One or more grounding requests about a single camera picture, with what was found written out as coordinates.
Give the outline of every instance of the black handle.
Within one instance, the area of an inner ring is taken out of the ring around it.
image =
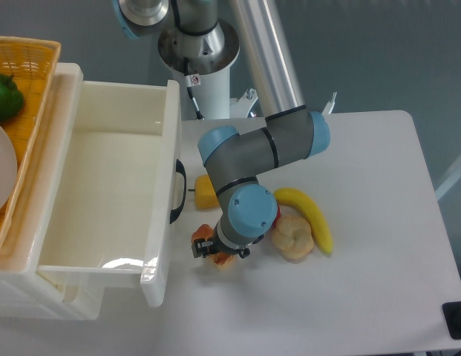
[[[176,173],[182,174],[184,178],[184,193],[183,193],[183,201],[180,202],[180,205],[171,210],[171,216],[170,216],[170,224],[172,224],[174,221],[177,220],[177,218],[180,216],[180,213],[183,212],[184,209],[184,202],[186,201],[186,192],[187,192],[187,176],[186,176],[186,169],[184,168],[183,163],[176,159]]]

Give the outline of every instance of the white drawer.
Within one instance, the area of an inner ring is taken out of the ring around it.
[[[69,93],[79,97],[76,115],[49,113],[24,190],[30,196],[18,204],[0,253],[0,275],[37,273],[59,290],[141,285],[149,305],[158,306],[169,269],[170,212],[182,190],[175,178],[179,86],[79,86]]]

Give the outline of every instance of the orange basket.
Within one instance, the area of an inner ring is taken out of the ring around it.
[[[13,143],[19,169],[9,200],[0,210],[0,248],[21,193],[59,55],[58,42],[0,36],[0,73],[13,74],[24,95],[24,108],[19,115],[1,123]]]

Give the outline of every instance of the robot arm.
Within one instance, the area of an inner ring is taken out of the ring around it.
[[[120,6],[129,8],[138,3],[141,4],[138,9],[152,7],[152,11],[141,10],[147,16],[161,14],[159,9],[167,4],[166,0],[119,1]],[[309,113],[304,104],[274,0],[230,1],[267,126],[243,135],[232,126],[222,126],[200,139],[199,152],[223,214],[213,238],[195,241],[192,246],[195,257],[219,251],[239,254],[242,258],[248,256],[249,246],[262,238],[277,212],[274,196],[258,184],[257,175],[306,159],[329,144],[329,128],[323,116]],[[151,28],[166,28],[161,34],[159,50],[174,70],[182,69],[182,61],[187,59],[192,62],[191,73],[195,68],[200,68],[200,74],[212,73],[219,68],[211,64],[219,63],[222,68],[237,55],[227,50],[230,46],[225,45],[225,39],[210,40],[220,28],[215,0],[171,0],[171,7],[174,19],[166,19],[164,15]],[[126,16],[123,7],[121,14]],[[132,28],[142,30],[142,25],[137,27],[137,22],[134,23]],[[212,56],[203,47],[209,43],[218,49],[212,51]]]
[[[212,244],[196,241],[195,257],[219,251],[249,255],[272,225],[273,195],[257,175],[323,151],[329,128],[304,104],[273,0],[232,0],[239,33],[267,126],[240,135],[232,126],[216,128],[199,141],[203,164],[223,211]]]

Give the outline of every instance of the yellow banana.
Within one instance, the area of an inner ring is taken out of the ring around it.
[[[294,188],[279,188],[274,193],[280,205],[290,206],[303,214],[310,223],[316,245],[325,254],[333,251],[333,237],[321,210],[306,193]]]

